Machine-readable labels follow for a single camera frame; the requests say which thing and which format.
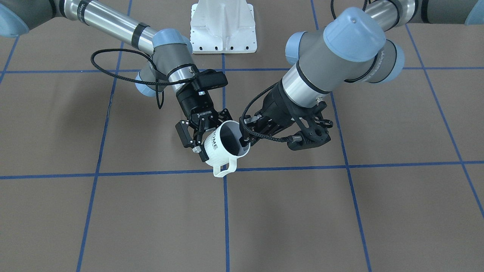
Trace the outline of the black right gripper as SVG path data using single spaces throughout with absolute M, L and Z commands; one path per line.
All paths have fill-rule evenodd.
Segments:
M 176 98 L 187 120 L 181 120 L 175 125 L 176 132 L 184 148 L 192 148 L 199 155 L 202 162 L 209 160 L 204 145 L 195 146 L 197 143 L 190 136 L 188 128 L 197 132 L 215 130 L 223 122 L 232 120 L 227 109 L 217 111 L 207 91 L 200 95 L 191 84 L 184 84 L 176 92 Z

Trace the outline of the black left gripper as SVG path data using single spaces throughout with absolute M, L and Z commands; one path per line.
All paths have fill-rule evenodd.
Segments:
M 239 138 L 242 147 L 254 146 L 261 138 L 276 141 L 275 137 L 280 131 L 289 128 L 295 123 L 289 114 L 289 106 L 294 103 L 286 94 L 282 81 L 273 84 L 260 93 L 254 100 L 265 95 L 262 108 L 254 116 L 241 116 L 240 122 L 246 126 L 254 126 L 253 134 L 243 133 Z M 280 138 L 281 141 L 295 141 L 292 136 Z

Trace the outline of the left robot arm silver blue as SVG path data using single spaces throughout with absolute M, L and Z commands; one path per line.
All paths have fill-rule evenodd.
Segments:
M 365 9 L 346 8 L 323 29 L 294 33 L 285 47 L 292 67 L 260 94 L 261 110 L 243 112 L 240 144 L 253 146 L 264 138 L 303 150 L 329 142 L 333 122 L 322 117 L 325 98 L 344 82 L 396 78 L 405 54 L 385 32 L 408 23 L 481 25 L 483 1 L 375 0 Z

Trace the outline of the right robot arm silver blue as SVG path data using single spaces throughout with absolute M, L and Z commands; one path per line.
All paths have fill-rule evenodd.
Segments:
M 216 111 L 208 93 L 228 84 L 222 72 L 200 71 L 192 60 L 190 41 L 176 29 L 155 31 L 97 0 L 2 0 L 1 36 L 15 38 L 41 24 L 63 17 L 91 26 L 133 47 L 132 53 L 147 59 L 133 80 L 140 93 L 164 103 L 164 88 L 171 86 L 186 117 L 176 124 L 185 148 L 213 165 L 215 147 L 202 142 L 203 135 L 231 119 L 228 110 Z

